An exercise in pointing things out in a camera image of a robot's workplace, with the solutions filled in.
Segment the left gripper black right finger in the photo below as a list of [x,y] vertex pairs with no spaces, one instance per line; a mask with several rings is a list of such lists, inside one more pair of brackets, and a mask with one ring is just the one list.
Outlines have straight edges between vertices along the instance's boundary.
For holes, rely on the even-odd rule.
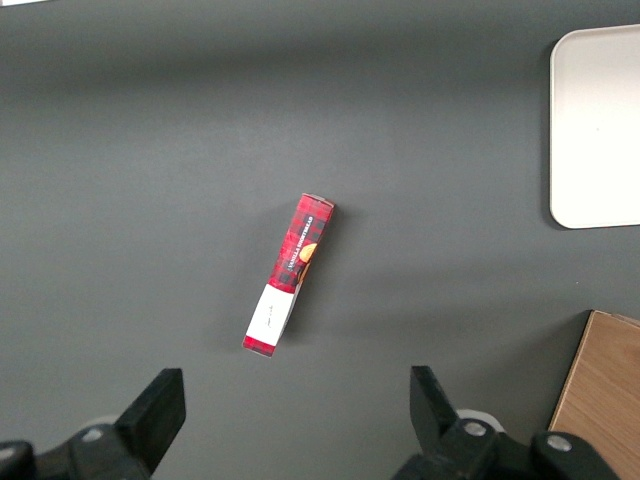
[[396,479],[616,479],[584,439],[543,431],[521,444],[479,416],[453,408],[433,370],[410,370],[410,418],[421,452]]

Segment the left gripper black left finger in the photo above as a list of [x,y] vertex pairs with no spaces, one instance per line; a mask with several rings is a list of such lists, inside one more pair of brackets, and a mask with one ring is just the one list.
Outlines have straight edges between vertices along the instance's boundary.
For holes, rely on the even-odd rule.
[[183,371],[166,368],[117,418],[94,420],[42,453],[1,443],[3,479],[150,479],[186,419]]

